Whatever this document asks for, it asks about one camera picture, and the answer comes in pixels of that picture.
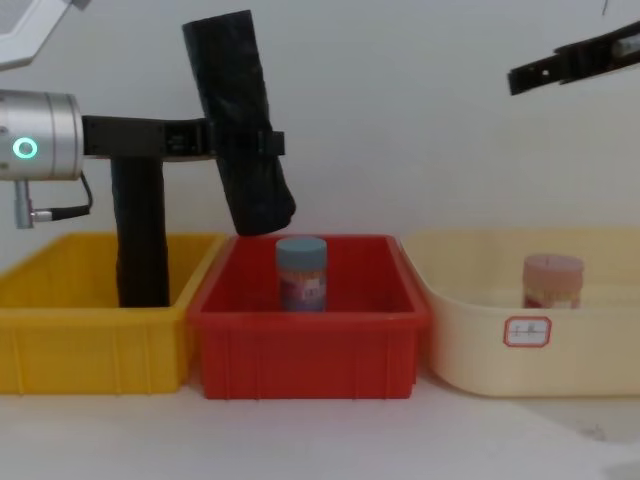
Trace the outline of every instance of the plastic bin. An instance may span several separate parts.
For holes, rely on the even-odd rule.
[[[327,311],[281,311],[275,243],[236,238],[189,311],[211,399],[406,398],[426,300],[395,239],[323,236]]]
[[[112,234],[62,237],[0,278],[0,393],[161,393],[187,375],[185,312],[222,235],[170,235],[172,306],[117,308]]]
[[[403,241],[433,307],[431,367],[489,396],[638,395],[640,230],[425,231]],[[585,261],[582,307],[523,309],[532,253]]]

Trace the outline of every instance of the cream plastic bin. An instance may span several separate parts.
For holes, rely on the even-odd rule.
[[[489,396],[640,394],[640,229],[424,231],[402,243],[446,382]],[[584,260],[580,309],[520,307],[533,253]]]

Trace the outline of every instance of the yellow plastic bin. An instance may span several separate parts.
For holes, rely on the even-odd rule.
[[[113,234],[62,237],[0,278],[0,393],[174,392],[185,311],[224,235],[169,235],[171,305],[118,308]]]
[[[403,240],[433,309],[430,366],[489,396],[640,395],[640,229],[424,231]],[[523,309],[534,253],[585,262],[582,306]]]

